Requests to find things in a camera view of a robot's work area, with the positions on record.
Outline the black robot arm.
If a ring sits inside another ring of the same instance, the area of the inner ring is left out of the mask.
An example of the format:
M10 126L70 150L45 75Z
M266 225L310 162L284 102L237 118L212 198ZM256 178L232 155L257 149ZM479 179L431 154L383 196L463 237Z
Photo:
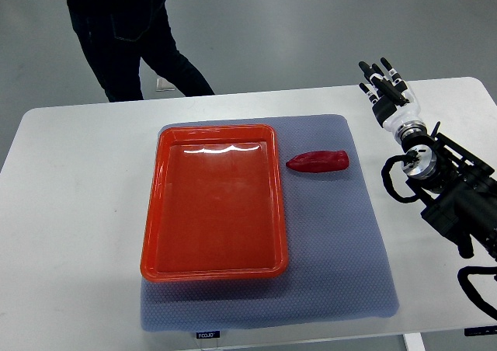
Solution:
M495 258L493 168L437 129L428 130L414 92L386 58L359 67L366 79L360 89L376 121L403 150L381 170L385 190L400 203L422 201L422 219L453 242L461 257L473 256L477 240Z

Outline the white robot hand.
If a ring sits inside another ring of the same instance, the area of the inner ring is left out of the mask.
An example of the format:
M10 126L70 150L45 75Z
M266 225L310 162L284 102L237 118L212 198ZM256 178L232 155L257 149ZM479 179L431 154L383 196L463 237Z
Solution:
M385 130L397 130L402 123L418 120L421 108L409 84L404 82L391 63L385 57L381 58L381 63L388 77L376 63L358 63L369 83L361 82L359 87L373 104L372 111L377 122Z

